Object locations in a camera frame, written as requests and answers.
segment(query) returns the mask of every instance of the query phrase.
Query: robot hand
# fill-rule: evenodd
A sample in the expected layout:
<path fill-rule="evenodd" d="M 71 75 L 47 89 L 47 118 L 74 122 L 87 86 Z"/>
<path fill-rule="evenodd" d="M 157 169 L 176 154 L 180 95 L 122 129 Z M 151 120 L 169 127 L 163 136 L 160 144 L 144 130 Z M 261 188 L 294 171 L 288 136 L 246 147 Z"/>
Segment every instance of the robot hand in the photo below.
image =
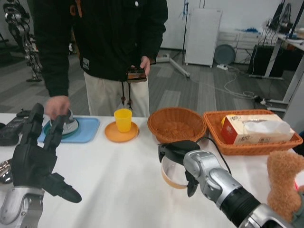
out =
<path fill-rule="evenodd" d="M 1 227 L 36 228 L 43 210 L 43 190 L 70 202 L 81 201 L 79 193 L 67 185 L 62 176 L 52 173 L 57 161 L 56 148 L 61 141 L 64 117 L 59 116 L 54 121 L 44 140 L 44 147 L 37 145 L 43 112 L 43 106 L 36 104 L 23 126 L 21 142 L 11 161 L 14 188 L 8 191 L 1 207 Z"/>
<path fill-rule="evenodd" d="M 239 228 L 292 228 L 267 205 L 261 204 L 246 191 L 218 162 L 216 156 L 205 152 L 192 141 L 159 145 L 163 156 L 184 165 L 191 197 L 198 186 L 205 197 L 216 203 L 227 218 Z"/>

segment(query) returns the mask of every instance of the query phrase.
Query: jacket label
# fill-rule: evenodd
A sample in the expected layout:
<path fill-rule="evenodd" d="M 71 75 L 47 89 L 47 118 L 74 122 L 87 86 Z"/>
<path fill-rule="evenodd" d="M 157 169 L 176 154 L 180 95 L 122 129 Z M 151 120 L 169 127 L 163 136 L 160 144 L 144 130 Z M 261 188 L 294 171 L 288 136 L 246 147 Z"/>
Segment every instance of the jacket label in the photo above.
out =
<path fill-rule="evenodd" d="M 88 59 L 86 59 L 86 58 L 83 58 L 83 59 L 82 59 L 82 67 L 83 67 L 84 69 L 89 70 L 89 65 L 90 65 L 90 60 L 88 60 Z"/>

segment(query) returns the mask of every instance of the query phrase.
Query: woven basket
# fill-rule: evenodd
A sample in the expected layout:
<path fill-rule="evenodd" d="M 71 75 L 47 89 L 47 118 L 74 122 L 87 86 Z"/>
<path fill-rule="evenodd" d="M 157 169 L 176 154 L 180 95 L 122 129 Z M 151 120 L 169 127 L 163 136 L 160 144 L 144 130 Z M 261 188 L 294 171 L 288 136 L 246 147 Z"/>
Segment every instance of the woven basket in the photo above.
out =
<path fill-rule="evenodd" d="M 203 118 L 186 108 L 161 109 L 149 117 L 148 127 L 160 143 L 196 141 L 207 129 Z"/>
<path fill-rule="evenodd" d="M 221 135 L 222 119 L 229 114 L 235 115 L 259 115 L 274 114 L 267 110 L 242 110 L 242 111 L 219 111 L 206 112 L 204 121 L 210 130 L 214 140 L 216 141 L 220 151 L 225 155 L 267 155 L 272 151 L 284 151 L 296 147 L 303 143 L 302 138 L 295 133 L 288 142 L 259 143 L 254 145 L 229 145 L 225 143 Z"/>

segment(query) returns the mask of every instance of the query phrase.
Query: human hand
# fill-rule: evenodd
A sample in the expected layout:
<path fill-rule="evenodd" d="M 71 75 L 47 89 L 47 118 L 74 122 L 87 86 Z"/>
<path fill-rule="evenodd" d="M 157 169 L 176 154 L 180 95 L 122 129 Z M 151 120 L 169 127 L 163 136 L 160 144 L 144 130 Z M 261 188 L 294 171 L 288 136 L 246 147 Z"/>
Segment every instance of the human hand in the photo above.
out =
<path fill-rule="evenodd" d="M 58 115 L 66 115 L 70 106 L 67 96 L 54 96 L 47 101 L 46 114 L 51 120 L 55 120 Z"/>
<path fill-rule="evenodd" d="M 147 56 L 143 56 L 142 57 L 142 63 L 140 65 L 140 67 L 142 69 L 144 69 L 144 72 L 145 72 L 146 76 L 148 76 L 149 73 L 150 73 L 150 68 L 151 68 L 150 65 L 151 65 L 150 59 Z"/>

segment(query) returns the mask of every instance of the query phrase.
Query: white cabinet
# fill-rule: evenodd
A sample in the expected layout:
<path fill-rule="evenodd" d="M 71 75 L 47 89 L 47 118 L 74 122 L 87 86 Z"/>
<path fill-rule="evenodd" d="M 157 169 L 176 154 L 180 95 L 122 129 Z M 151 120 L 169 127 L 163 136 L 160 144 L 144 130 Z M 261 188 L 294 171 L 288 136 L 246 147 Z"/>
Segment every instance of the white cabinet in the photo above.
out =
<path fill-rule="evenodd" d="M 222 11 L 195 9 L 191 16 L 185 63 L 212 66 Z"/>
<path fill-rule="evenodd" d="M 266 45 L 274 45 L 276 36 L 261 37 L 261 34 L 238 31 L 234 29 L 221 30 L 218 35 L 217 46 L 228 44 L 236 51 L 235 63 L 249 64 L 255 45 L 261 41 Z"/>

